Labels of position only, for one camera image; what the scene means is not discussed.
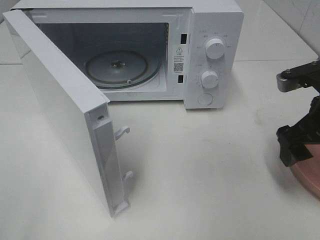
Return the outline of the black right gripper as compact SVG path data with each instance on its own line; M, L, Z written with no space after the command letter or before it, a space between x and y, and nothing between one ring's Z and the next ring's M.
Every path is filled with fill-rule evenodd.
M279 157L286 167L313 158L306 145L320 144L320 96L312 99L310 109L296 125L285 125L276 132Z

